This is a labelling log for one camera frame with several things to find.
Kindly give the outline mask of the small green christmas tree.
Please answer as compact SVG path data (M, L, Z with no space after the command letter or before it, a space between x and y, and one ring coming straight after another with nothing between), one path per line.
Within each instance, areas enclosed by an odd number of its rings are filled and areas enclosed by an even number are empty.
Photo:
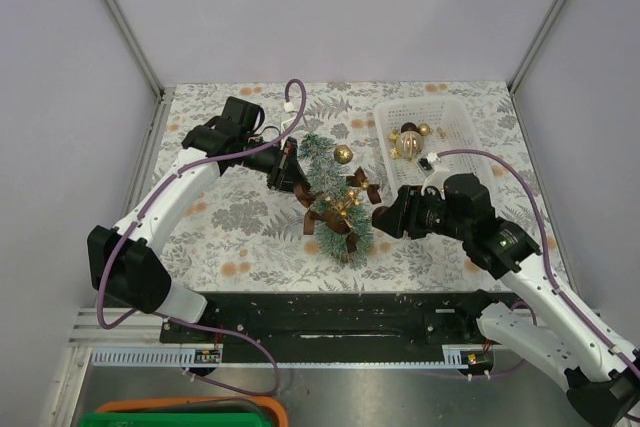
M366 255L373 242L369 208L380 201L378 185L353 163L354 152L315 133L299 147L306 163L305 185L294 188L306 209L302 232L318 243L320 252L341 263Z

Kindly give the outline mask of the brown ribbon ornaments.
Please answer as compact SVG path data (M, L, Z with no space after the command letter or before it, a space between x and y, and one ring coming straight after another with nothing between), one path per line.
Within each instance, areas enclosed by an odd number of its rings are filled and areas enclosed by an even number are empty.
M324 192L312 193L309 187L298 185L294 195L298 202L306 208L302 233L313 235L317 222L332 233L344 238L346 253L339 259L346 262L358 250L361 236L355 230L355 222L349 217L350 209L360 206L363 201L360 195L365 193L371 205L381 202L380 185L371 183L365 171L359 167L353 175L345 177L346 194L341 197Z

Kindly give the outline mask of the gold glitter bauble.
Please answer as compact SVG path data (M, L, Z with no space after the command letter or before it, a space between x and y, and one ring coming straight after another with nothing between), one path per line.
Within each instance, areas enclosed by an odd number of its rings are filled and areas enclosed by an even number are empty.
M346 144L337 145L333 151L334 161L340 165L349 164L353 160L354 154Z

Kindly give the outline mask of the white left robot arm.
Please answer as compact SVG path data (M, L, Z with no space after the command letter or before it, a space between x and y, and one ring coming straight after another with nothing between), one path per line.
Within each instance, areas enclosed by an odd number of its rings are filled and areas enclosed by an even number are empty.
M192 340L205 342L217 329L206 298L174 281L161 261L164 246L197 197L235 166L265 174L271 190L291 192L307 180L288 133L264 141L262 107L236 97L221 114L191 129L159 183L113 227L95 227L87 246L98 299L182 320Z

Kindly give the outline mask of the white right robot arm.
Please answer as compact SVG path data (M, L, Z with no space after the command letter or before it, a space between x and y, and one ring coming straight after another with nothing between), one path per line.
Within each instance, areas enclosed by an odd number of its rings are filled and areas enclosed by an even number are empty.
M372 215L394 238L437 234L459 240L467 257L515 293L545 326L521 320L485 292L455 318L457 335L501 344L553 380L592 426L614 426L639 402L639 350L614 332L553 271L536 242L496 215L489 191L473 174L444 189L403 186L395 202Z

